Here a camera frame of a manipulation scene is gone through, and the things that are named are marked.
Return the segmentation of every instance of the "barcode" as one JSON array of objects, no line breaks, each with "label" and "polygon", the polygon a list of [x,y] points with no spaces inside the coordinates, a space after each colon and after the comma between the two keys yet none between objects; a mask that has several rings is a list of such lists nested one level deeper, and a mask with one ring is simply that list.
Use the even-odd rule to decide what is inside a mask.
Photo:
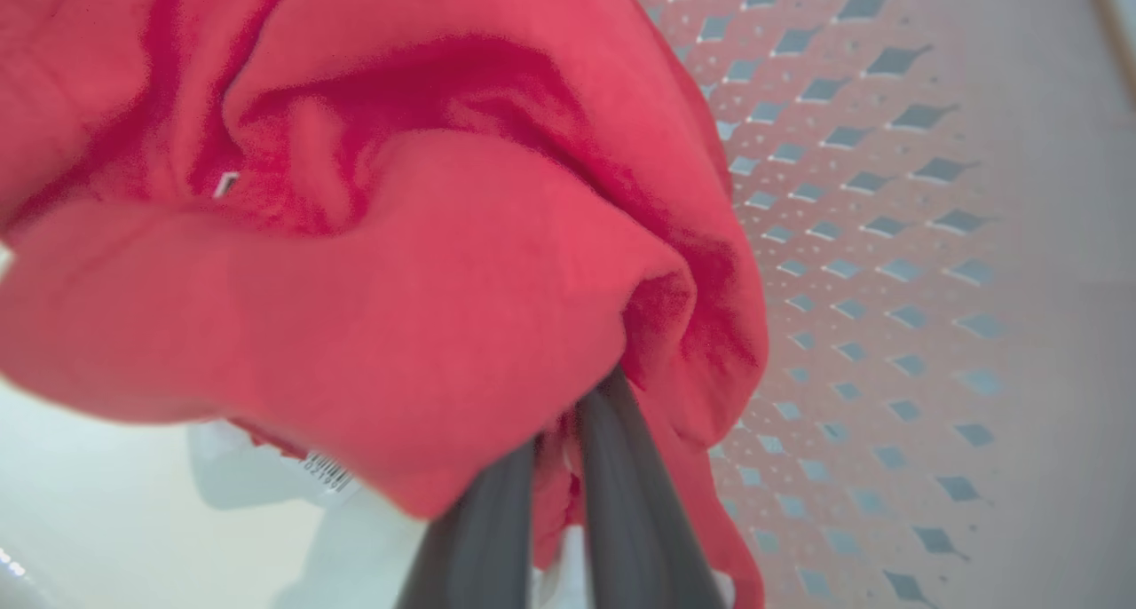
[{"label": "barcode", "polygon": [[319,452],[309,452],[301,466],[329,492],[342,492],[352,481],[345,468]]}]

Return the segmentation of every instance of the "red garment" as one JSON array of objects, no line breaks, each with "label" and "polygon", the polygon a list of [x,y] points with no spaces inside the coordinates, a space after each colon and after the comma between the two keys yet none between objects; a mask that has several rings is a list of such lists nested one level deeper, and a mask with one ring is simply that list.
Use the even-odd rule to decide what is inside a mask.
[{"label": "red garment", "polygon": [[[705,453],[767,354],[729,198],[634,0],[0,0],[0,370],[254,424],[431,517],[621,360],[752,609]],[[540,561],[578,514],[545,454]]]}]

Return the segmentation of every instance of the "white surface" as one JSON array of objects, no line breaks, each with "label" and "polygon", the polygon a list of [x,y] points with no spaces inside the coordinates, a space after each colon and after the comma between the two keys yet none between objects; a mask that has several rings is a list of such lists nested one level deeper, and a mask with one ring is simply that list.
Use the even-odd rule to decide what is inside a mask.
[{"label": "white surface", "polygon": [[367,491],[329,511],[289,500],[295,475],[270,452],[193,459],[186,427],[7,385],[0,412],[0,549],[26,570],[0,574],[3,609],[384,608],[423,532]]}]

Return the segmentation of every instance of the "red shirt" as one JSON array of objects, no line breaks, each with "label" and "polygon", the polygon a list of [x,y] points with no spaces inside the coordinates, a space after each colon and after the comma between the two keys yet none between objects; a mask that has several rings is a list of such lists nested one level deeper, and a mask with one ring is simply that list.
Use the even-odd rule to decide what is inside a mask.
[{"label": "red shirt", "polygon": [[[766,365],[698,87],[634,0],[0,0],[0,370],[229,416],[432,517],[623,362],[713,568],[707,448]],[[214,199],[225,173],[239,173]]]}]

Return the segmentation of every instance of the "white tag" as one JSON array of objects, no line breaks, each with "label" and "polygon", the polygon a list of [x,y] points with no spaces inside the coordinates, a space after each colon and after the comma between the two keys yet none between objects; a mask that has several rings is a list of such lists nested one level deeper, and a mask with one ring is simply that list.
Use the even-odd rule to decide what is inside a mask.
[{"label": "white tag", "polygon": [[257,447],[248,432],[227,420],[195,424],[191,439],[193,451],[207,462],[237,458],[241,468],[258,470],[278,470],[283,465],[296,485],[295,495],[320,507],[337,507],[362,489],[350,472],[320,452],[308,452],[307,458],[298,460],[273,445]]},{"label": "white tag", "polygon": [[220,180],[217,181],[217,187],[214,189],[214,199],[220,199],[220,197],[224,197],[225,193],[233,187],[233,184],[236,183],[239,177],[241,177],[241,173],[223,173],[223,175],[220,175]]},{"label": "white tag", "polygon": [[316,499],[325,507],[346,500],[362,487],[350,472],[320,452],[308,452],[308,458],[303,460],[287,456],[281,456],[281,460],[290,470],[315,484]]}]

